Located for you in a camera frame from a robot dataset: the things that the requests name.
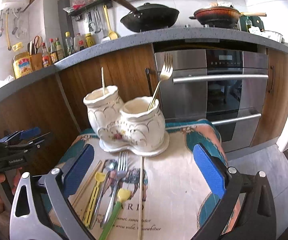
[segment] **white ceramic vase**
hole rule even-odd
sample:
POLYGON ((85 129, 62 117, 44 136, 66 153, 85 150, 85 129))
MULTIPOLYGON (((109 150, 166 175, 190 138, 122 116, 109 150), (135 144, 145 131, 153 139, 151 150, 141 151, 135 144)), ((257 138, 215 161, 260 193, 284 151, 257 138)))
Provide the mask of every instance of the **white ceramic vase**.
POLYGON ((88 119, 100 138, 100 147, 107 152, 129 149, 142 156, 163 152, 169 144, 165 119, 156 99, 147 111, 151 97, 139 97, 123 103, 116 86, 94 90, 84 98, 88 119))

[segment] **condiment jar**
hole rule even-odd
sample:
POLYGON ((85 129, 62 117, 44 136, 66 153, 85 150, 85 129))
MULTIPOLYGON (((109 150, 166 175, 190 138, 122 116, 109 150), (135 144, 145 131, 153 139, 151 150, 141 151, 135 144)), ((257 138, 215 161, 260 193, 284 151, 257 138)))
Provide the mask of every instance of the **condiment jar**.
POLYGON ((87 33, 85 35, 85 40, 86 40, 86 46, 89 48, 95 44, 93 37, 90 33, 87 33))
POLYGON ((33 72, 33 68, 31 65, 31 59, 29 52, 26 51, 22 42, 15 44, 13 47, 13 51, 18 52, 18 54, 13 58, 13 68, 15 72, 15 77, 20 78, 29 73, 33 72))

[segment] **wok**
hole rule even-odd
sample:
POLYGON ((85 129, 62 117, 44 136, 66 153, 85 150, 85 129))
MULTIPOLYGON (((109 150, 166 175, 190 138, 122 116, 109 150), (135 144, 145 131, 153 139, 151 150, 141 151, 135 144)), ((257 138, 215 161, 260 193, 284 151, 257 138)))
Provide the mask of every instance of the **wok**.
POLYGON ((213 6, 202 8, 194 12, 192 20, 198 20, 202 25, 209 24, 211 27, 233 28, 241 16, 266 16, 260 12, 242 12, 232 7, 213 6))
POLYGON ((126 0, 113 1, 130 10, 120 22, 129 30, 137 33, 171 27, 180 13, 178 10, 162 4, 145 3, 135 8, 126 0))

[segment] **built-in oven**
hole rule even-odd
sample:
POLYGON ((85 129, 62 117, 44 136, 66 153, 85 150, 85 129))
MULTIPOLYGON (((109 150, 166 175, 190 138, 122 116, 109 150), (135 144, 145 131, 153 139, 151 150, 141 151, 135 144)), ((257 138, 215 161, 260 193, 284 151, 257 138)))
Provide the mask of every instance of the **built-in oven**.
MULTIPOLYGON (((226 152, 248 147, 261 116, 268 79, 265 54, 220 49, 169 51, 173 75, 161 83, 166 122, 206 118, 226 152)), ((155 53, 157 70, 164 52, 155 53)))

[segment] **gray countertop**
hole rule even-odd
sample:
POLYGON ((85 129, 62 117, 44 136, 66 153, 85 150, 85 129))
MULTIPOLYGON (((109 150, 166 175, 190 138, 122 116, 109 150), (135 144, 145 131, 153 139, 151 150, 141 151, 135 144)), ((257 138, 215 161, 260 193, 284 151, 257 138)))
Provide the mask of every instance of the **gray countertop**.
POLYGON ((160 41, 174 41, 185 39, 207 39, 207 40, 231 40, 243 41, 263 45, 269 48, 277 49, 288 54, 288 44, 278 43, 276 41, 253 35, 247 32, 222 29, 222 28, 170 28, 136 33, 121 37, 103 44, 97 44, 90 48, 77 52, 66 57, 50 67, 35 71, 27 76, 19 78, 0 88, 0 101, 21 88, 34 83, 44 77, 52 75, 58 71, 66 69, 82 61, 88 60, 99 55, 113 52, 119 49, 125 49, 133 46, 149 44, 160 41))

